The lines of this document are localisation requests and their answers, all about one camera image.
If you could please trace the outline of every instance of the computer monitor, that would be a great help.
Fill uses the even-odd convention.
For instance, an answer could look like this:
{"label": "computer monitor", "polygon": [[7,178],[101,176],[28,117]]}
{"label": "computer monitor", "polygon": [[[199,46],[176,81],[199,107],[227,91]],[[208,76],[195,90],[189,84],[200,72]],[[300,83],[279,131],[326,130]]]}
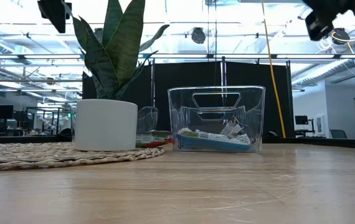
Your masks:
{"label": "computer monitor", "polygon": [[309,124],[307,116],[295,116],[296,124]]}
{"label": "computer monitor", "polygon": [[0,119],[13,119],[13,105],[0,105]]}

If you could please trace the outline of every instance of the round woven mat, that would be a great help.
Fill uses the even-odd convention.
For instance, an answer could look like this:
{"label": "round woven mat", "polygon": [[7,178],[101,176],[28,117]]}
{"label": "round woven mat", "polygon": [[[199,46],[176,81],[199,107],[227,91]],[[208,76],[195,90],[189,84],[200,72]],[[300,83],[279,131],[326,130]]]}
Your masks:
{"label": "round woven mat", "polygon": [[164,154],[162,147],[120,152],[84,152],[71,142],[0,144],[0,170],[82,166],[107,162],[136,161]]}

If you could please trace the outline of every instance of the black partition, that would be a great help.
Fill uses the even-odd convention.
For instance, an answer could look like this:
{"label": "black partition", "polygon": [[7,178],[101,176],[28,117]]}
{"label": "black partition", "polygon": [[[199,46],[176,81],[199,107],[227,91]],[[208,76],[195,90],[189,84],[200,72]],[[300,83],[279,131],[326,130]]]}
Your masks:
{"label": "black partition", "polygon": [[[286,66],[273,66],[277,92],[284,120],[286,136],[294,138],[293,107],[290,71]],[[273,88],[269,65],[251,63],[226,62],[228,86],[261,85],[266,87],[265,114],[263,120],[263,136],[269,131],[283,136],[278,114],[277,101]]]}
{"label": "black partition", "polygon": [[[83,96],[85,99],[95,99],[97,97],[93,78],[83,75]],[[127,101],[138,105],[138,109],[145,106],[152,106],[151,97],[151,66],[144,67],[139,75],[126,89],[122,101]]]}
{"label": "black partition", "polygon": [[158,130],[170,130],[168,89],[221,86],[220,62],[156,64],[154,71]]}

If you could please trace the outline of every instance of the white pot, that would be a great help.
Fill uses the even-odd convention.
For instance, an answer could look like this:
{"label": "white pot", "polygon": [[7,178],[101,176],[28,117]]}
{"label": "white pot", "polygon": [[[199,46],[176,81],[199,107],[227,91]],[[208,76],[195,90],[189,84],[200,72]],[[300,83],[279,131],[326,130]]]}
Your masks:
{"label": "white pot", "polygon": [[116,100],[77,103],[75,149],[127,151],[136,148],[138,106]]}

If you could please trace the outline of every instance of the wooden table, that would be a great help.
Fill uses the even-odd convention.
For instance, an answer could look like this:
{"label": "wooden table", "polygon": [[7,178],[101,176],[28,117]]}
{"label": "wooden table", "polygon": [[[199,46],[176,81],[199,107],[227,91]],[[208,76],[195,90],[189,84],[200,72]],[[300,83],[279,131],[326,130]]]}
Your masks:
{"label": "wooden table", "polygon": [[355,149],[270,144],[262,154],[0,172],[0,223],[355,223]]}

